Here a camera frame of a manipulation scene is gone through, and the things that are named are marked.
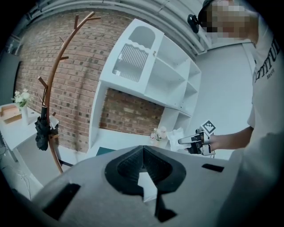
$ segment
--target teal mat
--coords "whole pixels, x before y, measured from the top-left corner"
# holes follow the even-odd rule
[[[104,147],[99,147],[98,153],[96,156],[101,155],[101,154],[106,154],[109,152],[115,151],[113,149],[108,149],[108,148],[104,148]]]

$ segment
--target cabinet door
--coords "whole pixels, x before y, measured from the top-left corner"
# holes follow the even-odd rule
[[[143,94],[163,35],[153,26],[134,19],[111,51],[100,80],[123,92]]]

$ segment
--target brick wall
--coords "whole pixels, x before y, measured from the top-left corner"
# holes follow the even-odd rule
[[[40,112],[43,86],[62,42],[88,12],[65,12],[32,24],[22,34],[21,64],[16,89],[29,89],[35,96],[28,104]],[[124,29],[133,17],[120,12],[100,10],[101,20],[87,22],[75,35],[55,74],[51,93],[51,113],[59,119],[59,144],[86,152],[91,108],[103,65]],[[100,127],[126,133],[149,135],[158,126],[163,107],[116,90],[108,90]]]

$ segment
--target black slot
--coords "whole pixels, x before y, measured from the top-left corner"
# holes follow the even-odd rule
[[[216,171],[216,172],[222,172],[223,169],[224,169],[224,167],[217,166],[217,165],[212,165],[212,164],[204,164],[202,167],[206,168],[206,169],[210,169],[210,170]]]
[[[73,197],[79,190],[80,185],[78,184],[67,184],[57,196],[43,209],[43,211],[54,218],[59,220],[60,216],[72,201]]]
[[[160,194],[157,194],[155,217],[160,222],[165,222],[175,217],[176,215],[177,214],[173,212],[172,210],[166,209],[162,196]]]

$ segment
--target black umbrella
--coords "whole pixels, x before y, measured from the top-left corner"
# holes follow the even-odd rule
[[[41,115],[37,118],[35,123],[36,133],[36,145],[39,149],[46,151],[48,148],[48,135],[51,134],[50,126],[47,123],[47,106],[42,105]]]

